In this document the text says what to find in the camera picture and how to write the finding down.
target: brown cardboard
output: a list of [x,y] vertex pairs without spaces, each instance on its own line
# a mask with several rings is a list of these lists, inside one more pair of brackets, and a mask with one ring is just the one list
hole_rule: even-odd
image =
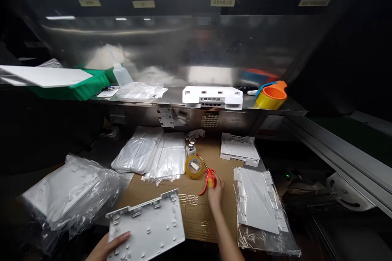
[[[233,169],[243,167],[243,164],[237,160],[228,161],[219,158],[221,153],[220,139],[199,138],[195,146],[197,153],[205,160],[208,167],[214,169],[225,182],[223,214],[233,239],[236,239],[237,209],[233,188]],[[180,179],[173,182],[162,181],[156,188],[151,183],[143,183],[141,176],[135,174],[124,192],[118,208],[135,206],[178,188],[186,238],[216,243],[216,227],[208,204],[208,191],[199,196],[204,184],[205,176],[199,179],[190,179],[187,175],[182,175]]]

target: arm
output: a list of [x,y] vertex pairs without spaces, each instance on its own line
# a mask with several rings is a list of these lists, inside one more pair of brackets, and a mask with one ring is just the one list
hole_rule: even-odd
[[208,188],[208,201],[216,223],[216,238],[222,261],[245,261],[238,248],[237,243],[233,240],[225,218],[222,213],[222,193],[225,183],[216,175],[215,188]]
[[126,232],[108,243],[109,234],[105,234],[85,261],[106,261],[109,254],[119,245],[125,243],[130,235],[130,232]]

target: tape roll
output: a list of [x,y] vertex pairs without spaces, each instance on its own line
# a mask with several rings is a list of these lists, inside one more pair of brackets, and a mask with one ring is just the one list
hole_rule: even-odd
[[204,161],[199,156],[192,156],[185,161],[185,173],[192,179],[198,179],[203,175]]

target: white bottle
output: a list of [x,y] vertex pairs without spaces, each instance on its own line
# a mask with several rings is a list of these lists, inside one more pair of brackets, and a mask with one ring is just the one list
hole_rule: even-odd
[[187,157],[196,156],[196,148],[194,144],[189,144],[187,146]]
[[113,64],[113,67],[113,74],[116,77],[119,86],[125,86],[126,84],[133,82],[128,70],[122,67],[120,63]]

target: metal frame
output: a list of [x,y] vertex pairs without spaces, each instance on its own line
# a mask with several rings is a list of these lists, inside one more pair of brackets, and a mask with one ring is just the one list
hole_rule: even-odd
[[391,168],[305,117],[286,117],[283,126],[392,218]]
[[[140,106],[140,107],[161,107],[161,108],[175,108],[175,109],[189,109],[185,107],[182,102],[184,87],[167,87],[168,90],[161,98],[154,98],[147,101],[125,101],[120,100],[117,96],[112,98],[97,98],[93,96],[90,101],[98,103],[106,103],[108,105],[122,105],[122,106]],[[260,114],[275,114],[275,115],[298,115],[304,116],[307,113],[300,104],[295,102],[292,98],[288,98],[286,102],[277,110],[254,108],[254,96],[244,95],[242,110],[229,110],[224,108],[202,107],[200,110],[207,111],[226,111],[226,112],[243,112],[243,113],[260,113]]]

